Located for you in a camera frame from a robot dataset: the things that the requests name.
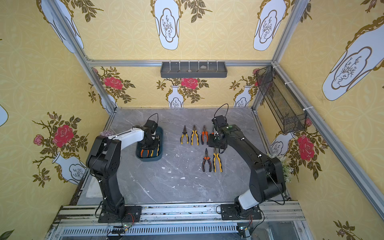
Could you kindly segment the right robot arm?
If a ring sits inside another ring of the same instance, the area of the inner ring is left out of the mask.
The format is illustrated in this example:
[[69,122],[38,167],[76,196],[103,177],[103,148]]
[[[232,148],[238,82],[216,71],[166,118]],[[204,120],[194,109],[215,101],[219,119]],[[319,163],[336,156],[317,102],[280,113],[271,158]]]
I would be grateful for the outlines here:
[[282,162],[262,153],[238,126],[214,124],[214,133],[209,135],[208,144],[211,148],[223,150],[232,147],[250,168],[249,189],[235,199],[241,210],[249,210],[285,192]]

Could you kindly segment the yellow black striped pliers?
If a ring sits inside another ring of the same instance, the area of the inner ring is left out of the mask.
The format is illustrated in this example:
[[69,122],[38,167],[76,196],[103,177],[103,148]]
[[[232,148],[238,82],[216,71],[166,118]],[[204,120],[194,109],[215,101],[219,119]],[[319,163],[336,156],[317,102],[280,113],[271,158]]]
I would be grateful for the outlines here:
[[188,136],[188,132],[187,132],[186,126],[184,126],[184,128],[183,128],[183,132],[182,132],[182,135],[181,135],[181,138],[180,138],[180,141],[181,141],[182,145],[184,144],[184,138],[186,138],[187,144],[189,144],[190,138]]

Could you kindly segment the small orange black pliers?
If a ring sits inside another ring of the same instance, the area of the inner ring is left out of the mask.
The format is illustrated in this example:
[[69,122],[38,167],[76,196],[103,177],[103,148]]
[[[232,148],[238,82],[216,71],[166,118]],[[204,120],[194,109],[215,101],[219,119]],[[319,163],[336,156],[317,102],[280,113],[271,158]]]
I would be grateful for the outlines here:
[[211,172],[213,167],[212,167],[212,163],[211,163],[211,158],[210,158],[209,153],[208,153],[208,149],[205,150],[205,155],[204,155],[203,162],[202,162],[202,171],[203,172],[206,171],[206,168],[205,168],[206,163],[208,163],[209,172]]

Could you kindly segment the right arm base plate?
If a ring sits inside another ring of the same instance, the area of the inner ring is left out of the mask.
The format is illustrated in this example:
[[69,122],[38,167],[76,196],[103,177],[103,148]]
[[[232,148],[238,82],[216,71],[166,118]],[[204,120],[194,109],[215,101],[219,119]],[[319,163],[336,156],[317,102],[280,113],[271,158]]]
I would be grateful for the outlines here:
[[223,221],[235,220],[261,220],[262,214],[258,206],[244,210],[240,204],[222,204],[220,213]]

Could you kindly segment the orange grey pliers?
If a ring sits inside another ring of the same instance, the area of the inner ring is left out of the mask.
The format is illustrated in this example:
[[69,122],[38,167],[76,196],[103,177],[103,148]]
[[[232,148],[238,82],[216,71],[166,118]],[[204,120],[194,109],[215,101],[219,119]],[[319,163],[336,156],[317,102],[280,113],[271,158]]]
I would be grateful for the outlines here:
[[202,130],[202,133],[201,133],[201,143],[202,143],[202,145],[205,142],[208,142],[208,140],[209,140],[209,134],[208,134],[208,131],[207,131],[207,127],[206,127],[206,125],[203,125],[203,130]]

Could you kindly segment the yellow pliers silver head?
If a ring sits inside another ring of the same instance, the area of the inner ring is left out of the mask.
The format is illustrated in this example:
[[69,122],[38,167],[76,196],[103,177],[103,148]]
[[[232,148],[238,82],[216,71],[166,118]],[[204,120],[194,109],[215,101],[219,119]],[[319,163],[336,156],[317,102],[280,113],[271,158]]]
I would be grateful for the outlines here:
[[159,150],[160,150],[160,138],[155,138],[155,148],[151,151],[151,157],[157,157],[159,155]]

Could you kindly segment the grey wall shelf tray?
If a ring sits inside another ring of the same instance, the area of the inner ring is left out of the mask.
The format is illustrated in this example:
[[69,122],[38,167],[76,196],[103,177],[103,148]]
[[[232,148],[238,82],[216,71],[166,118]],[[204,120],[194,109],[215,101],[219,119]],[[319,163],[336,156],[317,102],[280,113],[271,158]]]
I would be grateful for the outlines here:
[[228,69],[222,61],[162,62],[162,78],[226,78]]

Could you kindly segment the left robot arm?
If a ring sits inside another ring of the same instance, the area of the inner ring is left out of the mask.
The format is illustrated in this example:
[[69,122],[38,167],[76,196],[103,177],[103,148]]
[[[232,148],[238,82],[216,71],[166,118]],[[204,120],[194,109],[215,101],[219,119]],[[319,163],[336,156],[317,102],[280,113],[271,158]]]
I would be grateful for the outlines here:
[[121,150],[136,144],[136,157],[143,162],[158,161],[163,151],[161,127],[134,126],[112,136],[98,136],[87,158],[87,167],[99,182],[102,192],[102,213],[119,220],[126,215],[125,200],[120,192],[117,171]]

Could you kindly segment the green potted plant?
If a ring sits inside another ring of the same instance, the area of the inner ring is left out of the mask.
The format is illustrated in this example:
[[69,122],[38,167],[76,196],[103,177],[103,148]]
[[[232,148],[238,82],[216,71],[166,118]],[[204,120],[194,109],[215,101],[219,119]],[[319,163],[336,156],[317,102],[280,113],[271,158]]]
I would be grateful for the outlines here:
[[284,155],[270,155],[268,154],[270,158],[278,158],[283,166],[283,173],[284,173],[284,179],[286,183],[290,183],[293,177],[294,169],[289,165],[288,161],[286,160],[286,156]]

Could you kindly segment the pink flower pot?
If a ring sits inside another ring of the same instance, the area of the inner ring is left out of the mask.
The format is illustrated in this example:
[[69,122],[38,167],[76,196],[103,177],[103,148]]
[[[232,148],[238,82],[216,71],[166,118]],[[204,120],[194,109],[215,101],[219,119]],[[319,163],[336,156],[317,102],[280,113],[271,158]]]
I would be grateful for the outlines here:
[[107,131],[103,131],[100,133],[101,136],[104,136],[104,137],[110,137],[110,136],[114,136],[116,133],[112,130],[107,130]]

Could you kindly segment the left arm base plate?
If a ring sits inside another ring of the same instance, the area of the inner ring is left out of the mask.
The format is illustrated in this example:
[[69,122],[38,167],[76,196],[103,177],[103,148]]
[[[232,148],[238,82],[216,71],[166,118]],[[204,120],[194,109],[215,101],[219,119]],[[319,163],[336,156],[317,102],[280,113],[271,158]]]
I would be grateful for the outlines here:
[[141,213],[141,206],[122,206],[115,212],[103,206],[98,223],[138,223]]

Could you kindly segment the aluminium front rail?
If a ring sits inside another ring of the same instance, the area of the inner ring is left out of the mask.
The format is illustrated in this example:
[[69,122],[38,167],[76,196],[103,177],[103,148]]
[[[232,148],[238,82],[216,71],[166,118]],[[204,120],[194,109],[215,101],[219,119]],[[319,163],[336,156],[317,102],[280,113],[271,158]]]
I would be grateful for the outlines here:
[[46,239],[231,233],[247,240],[313,238],[296,201],[266,202],[243,217],[232,202],[128,204],[125,211],[118,219],[96,205],[63,206]]

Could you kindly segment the yellow wide handle pliers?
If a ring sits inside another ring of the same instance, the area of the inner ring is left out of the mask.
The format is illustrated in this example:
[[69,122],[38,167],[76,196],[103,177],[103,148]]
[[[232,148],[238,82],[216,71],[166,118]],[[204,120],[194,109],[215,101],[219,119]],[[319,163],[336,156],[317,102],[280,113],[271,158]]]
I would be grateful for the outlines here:
[[214,172],[217,172],[217,171],[219,171],[220,173],[223,172],[222,161],[220,159],[220,153],[218,148],[214,148],[213,166],[214,166]]

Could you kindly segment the teal plastic storage box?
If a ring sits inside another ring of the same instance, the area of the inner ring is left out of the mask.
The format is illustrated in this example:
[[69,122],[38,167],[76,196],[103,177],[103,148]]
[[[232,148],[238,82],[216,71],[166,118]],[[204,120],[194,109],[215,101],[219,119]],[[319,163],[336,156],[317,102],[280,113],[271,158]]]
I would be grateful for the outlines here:
[[141,141],[137,143],[136,157],[142,162],[159,161],[163,156],[163,136],[163,128],[157,127],[151,142]]

